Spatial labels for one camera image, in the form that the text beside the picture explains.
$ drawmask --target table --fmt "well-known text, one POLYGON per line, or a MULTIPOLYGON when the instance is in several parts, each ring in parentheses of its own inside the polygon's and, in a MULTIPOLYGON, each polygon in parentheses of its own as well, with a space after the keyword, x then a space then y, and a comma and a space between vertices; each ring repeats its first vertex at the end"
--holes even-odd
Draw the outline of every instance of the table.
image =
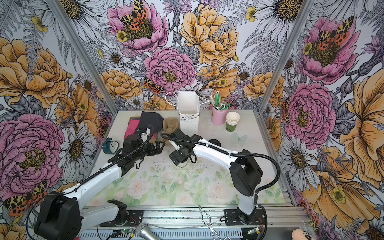
MULTIPOLYGON (((215 126, 211 122, 211 110, 201 110, 198 135, 205 139, 218 139, 222 147, 242 151, 268 154, 261 132, 252 110, 233 110, 240 114, 240 122, 234 132, 225 130, 225 125, 215 126)), ((131 117, 140 116, 142 111, 118 112, 108 137, 123 144, 125 130, 131 117)), ((176 117, 177 111, 156 111, 163 118, 176 117)), ((189 162, 185 167, 175 166, 168 155, 173 146, 166 145, 162 154, 147 156, 139 169, 132 168, 127 174, 114 181, 88 202, 98 206, 116 199, 128 206, 137 205, 237 205, 240 194, 234 187, 230 173, 221 166, 206 159, 197 158, 196 164, 189 162)), ((112 155, 101 152, 91 173, 101 168, 112 155)), ((271 162, 256 158, 263 170, 261 185, 275 177, 271 162)), ((279 184, 260 192, 258 203, 285 203, 279 184)))

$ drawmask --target black mounting plate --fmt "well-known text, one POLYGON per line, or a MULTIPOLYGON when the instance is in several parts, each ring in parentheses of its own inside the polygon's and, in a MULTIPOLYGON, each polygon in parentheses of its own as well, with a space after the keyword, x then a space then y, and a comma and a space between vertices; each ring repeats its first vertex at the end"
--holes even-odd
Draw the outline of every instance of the black mounting plate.
MULTIPOLYGON (((234 225, 244 225, 240 220, 235 220, 238 218, 238 209, 224 209, 224 215, 229 216, 228 219, 225 220, 225 225, 234 226, 234 225)), ((260 218, 262 221, 265 220, 265 213, 263 213, 262 209, 255 208, 253 210, 252 221, 249 225, 261 225, 260 221, 257 220, 260 218)))
MULTIPOLYGON (((132 219, 130 219, 129 217, 133 218, 137 225, 139 223, 141 223, 142 219, 143 219, 143 210, 127 210, 127 213, 128 213, 128 219, 127 219, 127 222, 122 225, 122 226, 119 226, 119 227, 135 227, 136 224, 134 221, 132 221, 132 219)), ((104 222, 104 223, 101 223, 100 224, 101 227, 116 227, 116 224, 113 224, 111 222, 104 222)))

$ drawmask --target pink paper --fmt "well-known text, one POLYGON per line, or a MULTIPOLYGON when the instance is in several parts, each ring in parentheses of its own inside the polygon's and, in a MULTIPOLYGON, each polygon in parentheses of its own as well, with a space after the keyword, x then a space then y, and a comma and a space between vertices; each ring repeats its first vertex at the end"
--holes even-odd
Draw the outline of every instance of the pink paper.
POLYGON ((140 119, 131 119, 128 123, 128 127, 127 127, 127 130, 125 131, 125 134, 124 134, 124 139, 128 136, 128 135, 131 135, 131 134, 134 134, 137 126, 139 125, 139 122, 140 122, 140 119))

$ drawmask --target robotic arm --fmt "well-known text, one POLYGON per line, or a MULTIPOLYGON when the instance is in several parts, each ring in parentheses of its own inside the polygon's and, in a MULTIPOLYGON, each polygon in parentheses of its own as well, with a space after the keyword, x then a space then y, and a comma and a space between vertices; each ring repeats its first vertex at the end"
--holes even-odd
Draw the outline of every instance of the robotic arm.
MULTIPOLYGON (((110 200, 106 205, 83 207, 108 184, 124 176, 134 166, 135 161, 143 160, 147 155, 162 152, 164 142, 156 142, 154 145, 149 143, 153 133, 149 134, 145 141, 143 135, 147 136, 143 133, 127 136, 123 148, 95 174, 64 192, 48 194, 41 205, 35 233, 48 240, 73 240, 79 232, 104 222, 124 224, 127 220, 127 212, 126 204, 122 202, 110 200)), ((253 158, 258 156, 257 154, 251 154, 247 150, 240 153, 229 151, 198 135, 189 137, 179 129, 172 134, 161 134, 161 136, 168 139, 176 148, 169 155, 175 165, 195 156, 215 162, 230 171, 233 185, 242 194, 238 206, 240 210, 238 217, 244 224, 249 224, 251 221, 257 206, 257 193, 275 184, 280 176, 280 169, 276 163, 275 180, 256 189, 263 175, 253 158)))

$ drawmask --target gray plastic cable tray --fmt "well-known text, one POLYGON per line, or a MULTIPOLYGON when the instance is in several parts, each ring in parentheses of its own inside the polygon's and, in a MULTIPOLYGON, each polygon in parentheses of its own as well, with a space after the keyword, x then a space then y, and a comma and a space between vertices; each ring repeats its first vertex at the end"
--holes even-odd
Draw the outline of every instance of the gray plastic cable tray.
MULTIPOLYGON (((199 239, 199 240, 212 240, 211 230, 207 228, 200 229, 180 229, 180 230, 168 230, 168 229, 151 229, 151 231, 161 240, 168 239, 199 239)), ((231 239, 241 239, 243 234, 241 228, 218 228, 217 233, 219 236, 224 239, 225 237, 230 237, 231 239)), ((113 233, 113 230, 104 230, 99 229, 99 234, 101 239, 106 239, 113 233)), ((100 240, 97 235, 96 229, 85 230, 79 235, 80 240, 100 240)), ((117 237, 110 238, 110 240, 126 240, 128 239, 129 233, 122 233, 117 237)), ((140 240, 142 239, 136 233, 131 238, 131 240, 140 240)))

